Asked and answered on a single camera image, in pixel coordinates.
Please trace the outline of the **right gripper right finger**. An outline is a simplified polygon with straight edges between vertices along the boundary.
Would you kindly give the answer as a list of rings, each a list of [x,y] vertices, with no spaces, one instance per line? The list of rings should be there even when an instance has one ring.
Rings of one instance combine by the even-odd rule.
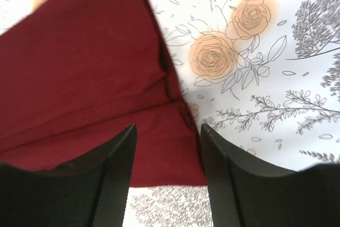
[[[214,226],[339,226],[339,165],[295,172],[265,162],[201,126]]]

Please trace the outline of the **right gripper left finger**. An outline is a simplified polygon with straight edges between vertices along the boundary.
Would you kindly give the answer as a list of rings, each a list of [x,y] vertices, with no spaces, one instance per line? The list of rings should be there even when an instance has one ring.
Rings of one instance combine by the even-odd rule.
[[[1,226],[122,226],[137,143],[130,124],[51,170],[1,164]]]

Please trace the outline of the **dark red t shirt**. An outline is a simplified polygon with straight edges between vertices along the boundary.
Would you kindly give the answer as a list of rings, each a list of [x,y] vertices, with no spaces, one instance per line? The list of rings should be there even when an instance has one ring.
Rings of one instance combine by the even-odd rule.
[[[147,0],[48,0],[1,36],[1,161],[51,169],[138,130],[131,186],[204,186],[199,133]]]

